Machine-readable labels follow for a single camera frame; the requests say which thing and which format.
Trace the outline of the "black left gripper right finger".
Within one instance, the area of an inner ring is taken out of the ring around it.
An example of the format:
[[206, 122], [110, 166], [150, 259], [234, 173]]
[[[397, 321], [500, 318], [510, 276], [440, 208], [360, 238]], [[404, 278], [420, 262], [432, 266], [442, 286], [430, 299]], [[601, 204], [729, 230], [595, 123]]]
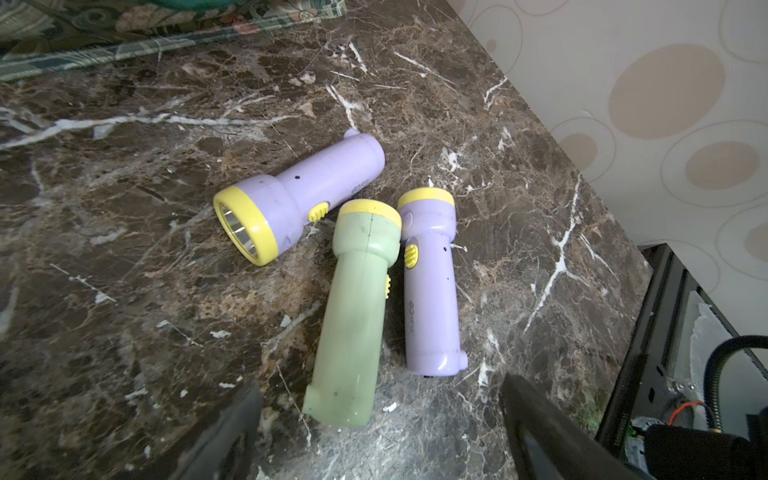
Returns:
[[584, 433], [519, 375], [500, 388], [504, 425], [519, 479], [646, 479]]

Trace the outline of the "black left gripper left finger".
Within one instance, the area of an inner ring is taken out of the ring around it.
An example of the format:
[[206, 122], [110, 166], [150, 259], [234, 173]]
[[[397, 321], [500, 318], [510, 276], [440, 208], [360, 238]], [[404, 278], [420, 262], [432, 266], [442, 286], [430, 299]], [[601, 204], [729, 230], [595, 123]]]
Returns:
[[256, 381], [237, 388], [231, 402], [133, 479], [245, 479], [251, 471], [263, 397]]

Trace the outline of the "purple flashlight horizontal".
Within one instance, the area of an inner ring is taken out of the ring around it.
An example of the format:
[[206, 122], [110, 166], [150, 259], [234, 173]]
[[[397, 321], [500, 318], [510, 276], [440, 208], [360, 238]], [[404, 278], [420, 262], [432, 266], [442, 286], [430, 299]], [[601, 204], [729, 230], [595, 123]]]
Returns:
[[294, 246], [307, 224], [372, 183], [384, 166], [381, 144], [350, 128], [342, 140], [276, 176], [252, 176], [219, 191], [213, 206], [241, 254], [264, 266]]

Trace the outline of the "purple flashlight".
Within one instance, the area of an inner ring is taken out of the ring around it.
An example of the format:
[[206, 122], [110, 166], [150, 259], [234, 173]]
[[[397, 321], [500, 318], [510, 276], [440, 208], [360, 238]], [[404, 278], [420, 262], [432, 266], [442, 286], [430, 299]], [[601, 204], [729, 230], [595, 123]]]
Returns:
[[404, 247], [406, 362], [424, 377], [454, 376], [468, 367], [461, 348], [451, 245], [456, 208], [446, 190], [424, 187], [398, 200]]

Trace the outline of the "green flashlight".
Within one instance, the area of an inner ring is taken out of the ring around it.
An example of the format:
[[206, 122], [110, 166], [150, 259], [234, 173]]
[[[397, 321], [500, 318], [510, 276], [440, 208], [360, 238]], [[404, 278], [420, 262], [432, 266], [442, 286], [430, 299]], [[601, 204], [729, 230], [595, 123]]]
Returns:
[[388, 270], [400, 251], [402, 221], [390, 205], [346, 202], [333, 237], [337, 258], [302, 412], [334, 427], [371, 416], [382, 345]]

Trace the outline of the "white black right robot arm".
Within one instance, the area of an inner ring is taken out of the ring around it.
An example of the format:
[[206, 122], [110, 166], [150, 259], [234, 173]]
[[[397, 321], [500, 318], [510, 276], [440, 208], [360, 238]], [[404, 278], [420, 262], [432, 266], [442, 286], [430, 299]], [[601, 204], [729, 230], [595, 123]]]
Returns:
[[652, 425], [644, 434], [646, 465], [656, 479], [765, 479], [767, 477], [767, 411], [747, 417], [748, 439], [724, 431], [720, 380], [727, 361], [746, 349], [765, 349], [767, 338], [731, 338], [710, 355], [704, 374], [707, 428], [694, 430]]

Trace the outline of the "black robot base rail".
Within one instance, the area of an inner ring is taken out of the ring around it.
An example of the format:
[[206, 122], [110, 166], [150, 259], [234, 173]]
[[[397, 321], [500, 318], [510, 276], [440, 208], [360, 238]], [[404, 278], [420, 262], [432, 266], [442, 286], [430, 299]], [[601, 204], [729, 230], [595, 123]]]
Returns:
[[633, 465], [644, 459], [641, 431], [654, 423], [708, 426], [704, 370], [738, 333], [668, 244], [641, 250], [652, 278], [597, 440]]

